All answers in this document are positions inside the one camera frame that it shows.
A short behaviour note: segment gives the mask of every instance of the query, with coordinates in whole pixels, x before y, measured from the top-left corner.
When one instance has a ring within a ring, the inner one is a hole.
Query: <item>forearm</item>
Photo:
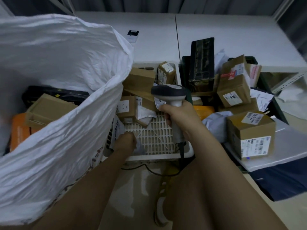
[[[191,144],[219,229],[286,229],[205,127],[195,129]]]
[[[126,153],[113,152],[80,179],[34,229],[97,229]]]

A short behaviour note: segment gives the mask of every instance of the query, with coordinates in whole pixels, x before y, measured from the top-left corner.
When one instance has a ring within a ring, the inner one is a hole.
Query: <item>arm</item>
[[[163,105],[159,110],[171,116],[193,146],[218,229],[287,229],[229,159],[189,102],[184,100],[181,107]]]
[[[136,145],[133,133],[116,140],[114,152],[80,179],[34,226],[36,229],[97,230],[122,165]]]

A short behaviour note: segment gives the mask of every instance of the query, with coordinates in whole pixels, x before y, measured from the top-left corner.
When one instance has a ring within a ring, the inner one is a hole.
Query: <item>white floor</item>
[[[153,171],[160,173],[164,166],[164,163],[151,164],[150,168],[155,168]],[[307,193],[287,200],[272,202],[260,191],[250,175],[245,174],[244,176],[289,230],[307,229]],[[99,229],[171,229],[171,224],[164,228],[158,228],[153,222],[153,206],[159,181],[160,177],[149,173],[145,167],[121,171]]]

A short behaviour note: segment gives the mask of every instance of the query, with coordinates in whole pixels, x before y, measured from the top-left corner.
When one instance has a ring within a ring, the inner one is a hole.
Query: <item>hand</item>
[[[193,105],[186,100],[182,101],[180,107],[164,104],[159,107],[159,111],[165,113],[165,119],[169,126],[172,125],[170,117],[177,123],[188,141],[190,141],[191,134],[196,128],[204,127]]]
[[[136,138],[132,132],[125,132],[121,134],[114,144],[114,152],[125,154],[126,157],[131,156],[135,149]]]

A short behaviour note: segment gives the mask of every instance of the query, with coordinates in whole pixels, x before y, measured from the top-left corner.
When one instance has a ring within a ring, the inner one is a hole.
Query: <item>black cable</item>
[[[177,176],[178,174],[180,174],[180,172],[181,172],[181,170],[180,170],[180,171],[179,171],[178,173],[176,173],[176,174],[157,174],[157,173],[151,171],[151,170],[148,168],[148,166],[147,166],[146,164],[141,164],[141,165],[139,165],[139,166],[136,166],[136,167],[134,167],[134,168],[129,168],[129,169],[122,168],[122,170],[135,170],[135,169],[138,169],[138,168],[140,168],[140,167],[142,167],[142,166],[145,166],[146,169],[147,169],[149,172],[151,172],[152,174],[157,175],[157,176],[160,176],[160,177],[174,177],[174,176]]]

